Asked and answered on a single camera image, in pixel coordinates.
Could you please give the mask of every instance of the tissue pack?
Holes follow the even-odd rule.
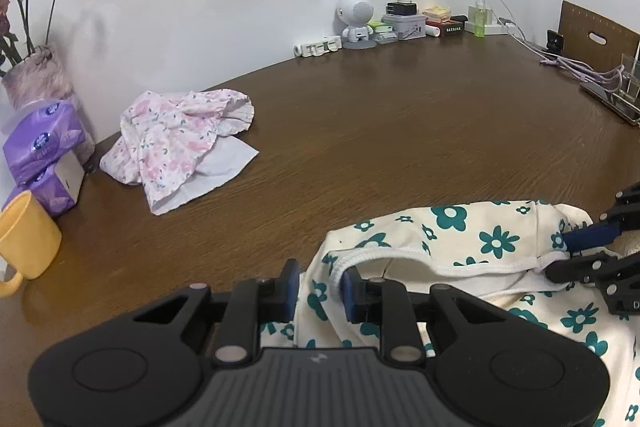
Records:
[[[2,149],[15,182],[23,185],[83,141],[73,104],[61,100],[20,120]]]
[[[24,190],[30,190],[49,216],[59,216],[78,202],[83,178],[84,169],[82,169],[76,155],[69,151],[63,154],[57,162],[49,165],[31,182],[15,187],[4,202],[3,208],[18,194]]]

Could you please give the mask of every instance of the white cable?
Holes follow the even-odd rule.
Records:
[[[507,33],[513,39],[515,39],[517,42],[519,42],[524,47],[526,47],[526,49],[528,49],[529,51],[532,51],[533,53],[535,53],[538,57],[542,58],[542,60],[540,61],[540,64],[542,64],[543,66],[556,66],[561,70],[567,71],[579,82],[583,82],[583,83],[590,82],[592,84],[597,84],[606,92],[616,92],[617,90],[620,89],[620,87],[622,87],[622,72],[625,69],[623,65],[617,66],[616,68],[610,71],[606,71],[605,73],[598,73],[597,71],[594,71],[593,68],[585,62],[581,62],[580,60],[573,60],[572,58],[562,57],[561,55],[556,55],[556,54],[544,51],[540,48],[536,48],[535,44],[527,41],[527,38],[524,35],[524,31],[522,30],[522,28],[520,28],[520,26],[516,22],[516,19],[513,16],[513,13],[509,9],[509,7],[507,6],[507,3],[505,3],[503,0],[498,0],[498,1],[500,1],[503,4],[503,6],[506,8],[507,12],[509,12],[509,15],[511,16],[511,20],[509,22],[513,23],[513,25],[518,29],[518,31],[522,35],[522,38],[519,39],[513,33],[511,33],[508,24],[504,20],[502,20],[500,17],[497,17],[498,24],[503,26],[507,30]],[[489,4],[489,8],[491,8],[491,10],[495,13],[494,8],[490,4]],[[609,87],[615,81],[617,81],[616,87]]]

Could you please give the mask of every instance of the clothing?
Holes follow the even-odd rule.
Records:
[[[147,91],[122,114],[122,136],[100,168],[121,183],[142,183],[151,212],[164,214],[225,184],[257,155],[232,136],[253,117],[249,97],[231,89]]]
[[[611,378],[596,425],[628,425],[640,409],[638,317],[610,315],[596,288],[553,284],[543,274],[548,264],[569,257],[562,232],[590,224],[585,211],[567,204],[486,201],[411,208],[329,232],[301,276],[294,321],[262,325],[261,343],[378,347],[380,328],[346,320],[338,284],[350,266],[363,279],[384,275],[413,292],[448,283],[596,352]],[[434,356],[424,324],[418,329]]]

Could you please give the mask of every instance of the brown tabletop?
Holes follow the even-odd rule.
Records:
[[[62,249],[0,301],[0,425],[39,425],[27,372],[52,343],[194,281],[222,291],[306,266],[324,234],[411,206],[543,198],[597,216],[640,179],[640,130],[507,36],[417,39],[236,78],[260,154],[164,216],[89,175]]]

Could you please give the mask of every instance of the yellow mug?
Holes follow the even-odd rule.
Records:
[[[22,279],[36,279],[60,248],[62,232],[30,191],[18,194],[0,213],[0,255],[15,268],[9,282],[0,281],[0,297],[8,297]]]

